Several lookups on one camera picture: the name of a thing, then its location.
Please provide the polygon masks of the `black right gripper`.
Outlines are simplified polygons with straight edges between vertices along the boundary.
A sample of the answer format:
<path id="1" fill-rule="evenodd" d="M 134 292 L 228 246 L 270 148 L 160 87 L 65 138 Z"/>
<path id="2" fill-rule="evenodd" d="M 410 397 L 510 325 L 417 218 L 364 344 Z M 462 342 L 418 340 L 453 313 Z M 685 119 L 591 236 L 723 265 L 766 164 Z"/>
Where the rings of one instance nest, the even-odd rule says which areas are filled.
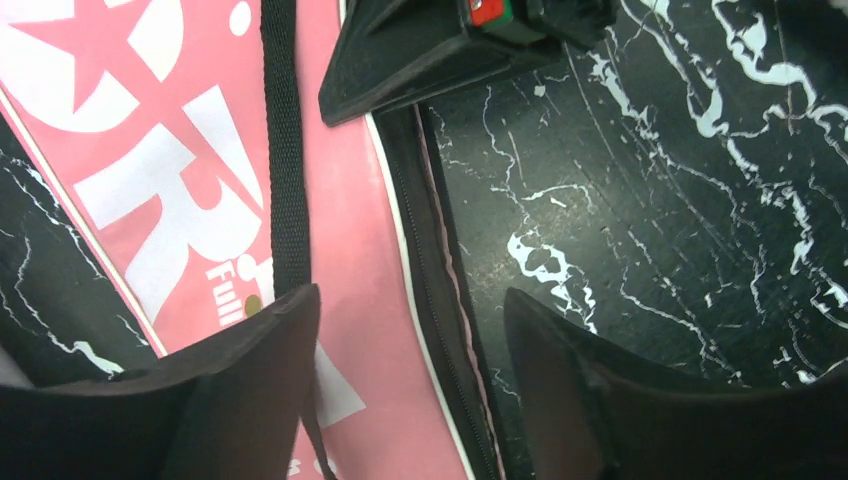
<path id="1" fill-rule="evenodd" d="M 590 49 L 617 17 L 612 0 L 344 1 L 319 91 L 323 122 L 406 107 Z"/>

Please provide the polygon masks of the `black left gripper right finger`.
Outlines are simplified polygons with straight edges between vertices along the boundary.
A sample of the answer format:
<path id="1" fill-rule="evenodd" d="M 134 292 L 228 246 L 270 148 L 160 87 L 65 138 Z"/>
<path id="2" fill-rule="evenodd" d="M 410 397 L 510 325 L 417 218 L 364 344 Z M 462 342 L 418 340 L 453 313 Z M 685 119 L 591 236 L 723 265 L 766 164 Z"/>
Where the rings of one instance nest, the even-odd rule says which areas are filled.
<path id="1" fill-rule="evenodd" d="M 796 388 L 684 374 L 511 288 L 504 327 L 540 479 L 843 479 L 847 367 Z"/>

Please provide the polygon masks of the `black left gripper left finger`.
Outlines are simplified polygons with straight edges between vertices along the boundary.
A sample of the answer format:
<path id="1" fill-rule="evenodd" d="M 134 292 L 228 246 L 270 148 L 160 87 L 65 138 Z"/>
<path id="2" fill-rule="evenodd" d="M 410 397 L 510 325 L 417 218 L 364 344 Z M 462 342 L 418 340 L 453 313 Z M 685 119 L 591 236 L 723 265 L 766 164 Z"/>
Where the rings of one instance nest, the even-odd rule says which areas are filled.
<path id="1" fill-rule="evenodd" d="M 301 286 L 109 381 L 1 389 L 5 479 L 282 479 L 299 429 L 322 448 L 321 300 Z"/>

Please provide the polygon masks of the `pink racket bag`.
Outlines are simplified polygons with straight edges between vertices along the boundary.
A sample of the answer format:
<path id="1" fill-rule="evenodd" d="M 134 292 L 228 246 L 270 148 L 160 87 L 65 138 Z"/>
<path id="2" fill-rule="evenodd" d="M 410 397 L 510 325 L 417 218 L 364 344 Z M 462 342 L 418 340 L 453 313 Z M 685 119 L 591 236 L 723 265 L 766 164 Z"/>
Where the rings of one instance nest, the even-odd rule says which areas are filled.
<path id="1" fill-rule="evenodd" d="M 502 479 L 456 276 L 437 252 L 441 336 L 389 173 L 388 140 L 425 164 L 418 114 L 320 120 L 340 5 L 5 1 L 2 116 L 154 364 L 318 287 L 322 448 L 299 429 L 282 479 Z"/>

